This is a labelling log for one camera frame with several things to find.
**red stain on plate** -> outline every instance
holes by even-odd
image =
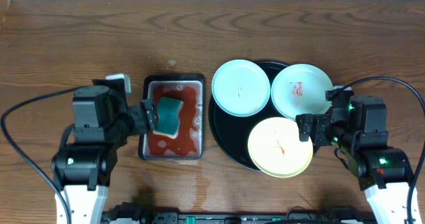
[[[292,94],[295,98],[295,105],[298,104],[300,96],[303,96],[303,82],[290,82],[290,84],[294,84],[294,89],[292,90]]]

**white plate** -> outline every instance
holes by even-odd
[[[298,114],[324,114],[331,103],[325,91],[332,89],[331,79],[316,66],[294,64],[283,69],[274,79],[272,101],[286,118]]]
[[[293,177],[310,164],[313,144],[301,142],[297,124],[287,118],[268,118],[257,124],[248,138],[251,160],[264,173]]]
[[[266,73],[248,60],[223,64],[215,72],[211,86],[217,105],[233,116],[256,114],[270,98],[270,81]]]

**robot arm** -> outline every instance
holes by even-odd
[[[328,91],[327,99],[334,91]],[[354,96],[344,90],[332,100],[330,114],[296,117],[299,139],[311,138],[316,148],[333,145],[348,162],[339,158],[365,191],[378,223],[404,223],[406,200],[413,172],[406,154],[387,146],[386,106],[375,96]],[[414,190],[412,212],[422,223]]]
[[[129,86],[128,76],[121,74],[93,80],[93,86],[74,92],[75,142],[61,145],[51,164],[53,182],[70,208],[73,223],[100,223],[117,149],[128,136],[146,134],[157,125],[151,101],[127,106]],[[65,210],[57,195],[55,199],[57,223],[65,224]]]

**yellow plate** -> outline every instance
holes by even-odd
[[[268,118],[252,129],[248,139],[252,161],[274,177],[293,177],[304,171],[313,157],[313,144],[301,142],[297,124],[287,118]]]

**teal sponge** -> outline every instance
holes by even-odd
[[[176,138],[179,135],[179,112],[182,106],[183,101],[162,97],[157,105],[158,128],[153,133]]]

